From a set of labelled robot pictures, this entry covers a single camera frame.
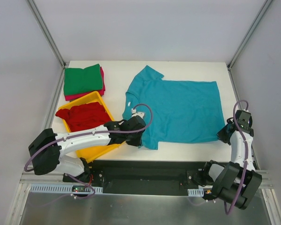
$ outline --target folded clothes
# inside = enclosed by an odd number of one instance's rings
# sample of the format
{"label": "folded clothes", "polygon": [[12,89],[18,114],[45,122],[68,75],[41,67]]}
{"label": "folded clothes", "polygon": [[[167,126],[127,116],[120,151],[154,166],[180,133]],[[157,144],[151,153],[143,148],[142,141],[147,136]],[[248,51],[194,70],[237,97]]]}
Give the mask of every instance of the folded clothes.
{"label": "folded clothes", "polygon": [[71,132],[95,128],[111,120],[98,102],[60,109],[55,115],[67,122]]}
{"label": "folded clothes", "polygon": [[76,95],[94,90],[101,90],[103,87],[100,65],[91,67],[66,68],[64,95]]}
{"label": "folded clothes", "polygon": [[[104,84],[104,71],[102,69],[102,67],[100,67],[100,73],[101,73],[101,77],[102,77],[102,82],[103,82],[103,87],[101,90],[97,90],[99,92],[99,94],[102,96],[104,95],[105,92],[105,84]],[[77,98],[81,98],[89,93],[91,93],[92,91],[89,92],[85,92],[85,93],[81,93],[81,94],[76,94],[76,95],[65,95],[65,99],[66,101],[71,101]]]}
{"label": "folded clothes", "polygon": [[[140,71],[126,92],[123,118],[131,109],[145,103],[153,111],[152,124],[142,135],[142,144],[158,149],[158,142],[203,143],[217,140],[224,126],[220,93],[216,82],[164,81],[163,75],[149,66]],[[144,106],[148,124],[150,112]]]}

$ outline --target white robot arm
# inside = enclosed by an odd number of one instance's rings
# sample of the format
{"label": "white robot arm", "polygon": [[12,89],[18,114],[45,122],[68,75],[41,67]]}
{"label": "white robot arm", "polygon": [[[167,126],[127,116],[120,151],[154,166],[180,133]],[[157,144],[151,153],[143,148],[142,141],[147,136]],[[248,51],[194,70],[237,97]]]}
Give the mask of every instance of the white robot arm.
{"label": "white robot arm", "polygon": [[[126,142],[129,145],[141,145],[141,136],[151,124],[146,125],[143,117],[145,113],[133,110],[129,120],[109,121],[93,129],[72,132],[54,133],[52,128],[45,129],[29,146],[30,160],[26,163],[26,172],[34,171],[36,175],[43,175],[52,171],[70,174],[80,181],[88,182],[90,178],[89,166],[83,158],[67,156],[68,153],[92,146],[105,146]],[[32,162],[33,169],[28,169]]]}
{"label": "white robot arm", "polygon": [[219,198],[230,203],[227,214],[231,213],[233,206],[246,209],[262,182],[261,175],[255,172],[251,154],[254,137],[252,116],[245,110],[235,113],[237,104],[233,121],[228,119],[228,124],[217,134],[219,140],[231,145],[231,161],[223,165],[211,160],[192,179],[201,186],[212,185],[207,198]]}

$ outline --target metal frame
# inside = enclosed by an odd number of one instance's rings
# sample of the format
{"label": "metal frame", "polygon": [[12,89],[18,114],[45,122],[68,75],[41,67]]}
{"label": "metal frame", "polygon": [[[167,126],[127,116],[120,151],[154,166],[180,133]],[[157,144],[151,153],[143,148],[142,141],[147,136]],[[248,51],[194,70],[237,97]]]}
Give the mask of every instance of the metal frame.
{"label": "metal frame", "polygon": [[[48,41],[49,46],[53,50],[56,58],[58,59],[59,63],[61,64],[63,70],[60,74],[55,92],[53,94],[52,100],[51,100],[51,107],[48,111],[48,114],[45,119],[44,123],[44,128],[49,128],[52,124],[52,120],[54,117],[54,113],[56,110],[57,102],[58,102],[58,97],[60,95],[61,89],[62,89],[62,83],[64,80],[64,68],[67,66],[67,63],[64,62],[34,0],[26,0],[27,4],[29,5],[37,23],[40,26],[40,29],[42,30],[45,38]],[[235,64],[236,60],[238,59],[238,56],[250,40],[251,36],[253,35],[254,31],[256,30],[257,26],[259,25],[260,21],[270,8],[271,4],[273,3],[274,0],[265,0],[262,8],[258,12],[256,18],[254,19],[252,25],[250,26],[249,30],[247,31],[245,37],[243,38],[240,46],[238,47],[236,53],[234,54],[231,62],[228,64],[228,71],[231,79],[231,84],[235,93],[235,96],[237,99],[239,99],[239,94],[237,92],[237,89],[235,87],[233,77],[231,74],[231,68]],[[267,171],[258,171],[259,173],[262,174],[263,180],[260,188],[262,189],[262,193],[265,199],[265,204],[271,219],[271,223],[273,225],[281,225],[281,211],[279,208],[279,205],[277,203],[274,187],[272,185],[271,179],[270,179],[270,174]],[[62,174],[47,174],[43,176],[36,176],[34,173],[23,173],[17,192],[16,196],[14,198],[13,204],[11,211],[9,213],[9,216],[7,218],[6,224],[8,225],[17,225],[21,221],[22,213],[24,210],[24,206],[28,197],[28,193],[30,191],[30,188],[32,186],[37,186],[39,185],[44,185],[44,184],[56,184],[56,185],[75,185],[77,183],[64,183],[62,182],[63,175]]]}
{"label": "metal frame", "polygon": [[263,3],[263,6],[261,7],[261,9],[258,12],[257,16],[255,17],[255,19],[254,19],[252,25],[250,26],[249,30],[245,34],[242,42],[240,43],[239,47],[237,48],[237,51],[235,52],[234,56],[232,57],[232,60],[228,64],[228,69],[229,70],[231,70],[231,68],[235,64],[236,60],[238,59],[238,56],[243,51],[244,47],[247,45],[247,43],[250,40],[250,38],[252,37],[254,31],[256,30],[258,25],[260,24],[262,18],[265,16],[266,12],[269,10],[269,8],[270,8],[270,6],[272,5],[273,2],[274,2],[274,0],[266,0]]}
{"label": "metal frame", "polygon": [[53,53],[55,54],[57,60],[61,64],[61,66],[64,68],[66,63],[63,60],[53,38],[48,30],[48,27],[47,27],[46,23],[44,22],[44,19],[41,15],[40,11],[37,8],[36,3],[34,2],[34,0],[26,0],[26,2],[28,4],[29,8],[31,9],[40,29],[42,30],[43,35],[45,36],[46,40],[48,41],[50,48],[52,49]]}
{"label": "metal frame", "polygon": [[272,225],[281,225],[281,210],[277,202],[275,190],[262,189],[262,194]]}

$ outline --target white wall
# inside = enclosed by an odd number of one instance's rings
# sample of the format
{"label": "white wall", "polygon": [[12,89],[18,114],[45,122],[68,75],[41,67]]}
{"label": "white wall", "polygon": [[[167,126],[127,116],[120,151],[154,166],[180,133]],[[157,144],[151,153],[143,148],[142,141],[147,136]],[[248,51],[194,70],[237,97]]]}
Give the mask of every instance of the white wall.
{"label": "white wall", "polygon": [[250,102],[254,147],[281,206],[281,0],[274,1],[232,68],[241,98]]}
{"label": "white wall", "polygon": [[66,61],[229,62],[264,0],[35,0]]}
{"label": "white wall", "polygon": [[24,0],[0,0],[0,225],[61,72]]}

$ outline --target purple cable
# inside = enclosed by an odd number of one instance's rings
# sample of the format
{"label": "purple cable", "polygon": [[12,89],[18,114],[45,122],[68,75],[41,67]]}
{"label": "purple cable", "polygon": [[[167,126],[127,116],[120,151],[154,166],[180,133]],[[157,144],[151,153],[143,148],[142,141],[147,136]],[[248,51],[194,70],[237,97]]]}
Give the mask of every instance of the purple cable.
{"label": "purple cable", "polygon": [[[85,196],[85,197],[80,197],[80,196],[77,196],[77,195],[76,195],[75,198],[78,198],[78,199],[87,199],[87,198],[92,197],[92,196],[95,194],[95,189],[94,189],[91,185],[89,185],[89,184],[87,184],[87,183],[84,183],[84,182],[82,182],[82,181],[76,179],[74,176],[72,176],[72,175],[70,175],[70,174],[65,173],[65,175],[66,175],[66,176],[69,176],[69,177],[72,178],[74,181],[76,181],[76,182],[78,182],[78,183],[81,183],[81,184],[83,184],[84,186],[87,186],[88,188],[90,188],[90,189],[93,191],[92,194],[87,195],[87,196]],[[61,198],[63,198],[63,197],[66,197],[66,196],[72,196],[72,194],[64,194],[64,195],[61,195],[61,196],[59,196],[58,198],[52,200],[51,202],[48,202],[48,203],[43,204],[43,205],[33,205],[33,204],[30,203],[30,202],[28,202],[28,204],[31,205],[31,206],[34,206],[34,207],[44,207],[44,206],[46,206],[46,205],[50,205],[50,204],[56,202],[57,200],[59,200],[59,199],[61,199]]]}
{"label": "purple cable", "polygon": [[[71,136],[67,136],[66,139],[71,139],[71,138],[75,138],[75,137],[81,137],[81,136],[86,136],[86,135],[94,135],[94,134],[104,134],[104,133],[118,133],[118,134],[132,134],[132,133],[138,133],[140,131],[143,131],[145,129],[147,129],[151,123],[152,123],[152,120],[153,120],[153,112],[152,112],[152,109],[147,105],[147,104],[144,104],[144,103],[140,103],[140,104],[137,104],[133,109],[135,109],[136,107],[140,106],[140,105],[143,105],[145,107],[147,107],[150,111],[150,114],[151,114],[151,118],[150,118],[150,122],[143,128],[141,129],[138,129],[138,130],[131,130],[131,131],[117,131],[117,130],[104,130],[104,131],[95,131],[95,132],[87,132],[87,133],[83,133],[83,134],[78,134],[78,135],[71,135]],[[63,141],[64,138],[60,138],[60,139],[57,139],[55,141],[52,141],[46,145],[44,145],[42,148],[40,148],[39,150],[36,151],[36,153],[34,153],[30,159],[27,161],[27,163],[25,164],[24,166],[24,171],[25,172],[30,172],[30,171],[33,171],[33,168],[32,169],[28,169],[28,166],[29,164],[32,162],[32,160],[40,153],[42,152],[43,150],[45,150],[46,148],[48,148],[49,146],[57,143],[57,142],[61,142]]]}
{"label": "purple cable", "polygon": [[205,203],[210,202],[210,201],[207,201],[207,202],[206,202],[206,201],[204,200],[203,202],[200,202],[200,203],[194,203],[194,202],[191,201],[191,199],[190,199],[189,197],[187,198],[187,200],[188,200],[189,203],[190,203],[191,205],[193,205],[193,206],[201,206],[201,205],[203,205],[203,204],[205,204]]}
{"label": "purple cable", "polygon": [[235,203],[240,195],[240,192],[242,190],[242,187],[243,187],[243,184],[244,184],[244,177],[245,177],[245,172],[247,170],[247,166],[248,166],[248,162],[247,162],[247,159],[249,157],[249,146],[248,146],[248,142],[246,141],[246,138],[244,136],[244,133],[242,132],[241,128],[239,127],[238,125],[238,122],[236,120],[236,117],[235,117],[235,110],[236,110],[236,107],[239,103],[241,102],[245,102],[247,104],[247,107],[246,107],[246,110],[248,110],[249,108],[249,103],[247,100],[239,100],[235,103],[234,107],[233,107],[233,121],[235,122],[235,125],[237,127],[237,130],[239,131],[240,135],[242,136],[243,140],[244,140],[244,148],[245,148],[245,152],[244,152],[244,168],[243,168],[243,173],[242,173],[242,177],[240,179],[240,182],[239,182],[239,186],[238,186],[238,189],[237,189],[237,192],[235,194],[235,197],[230,205],[230,208],[229,210],[227,210],[227,203],[224,202],[224,207],[225,207],[225,213],[226,215],[230,215],[234,206],[235,206]]}

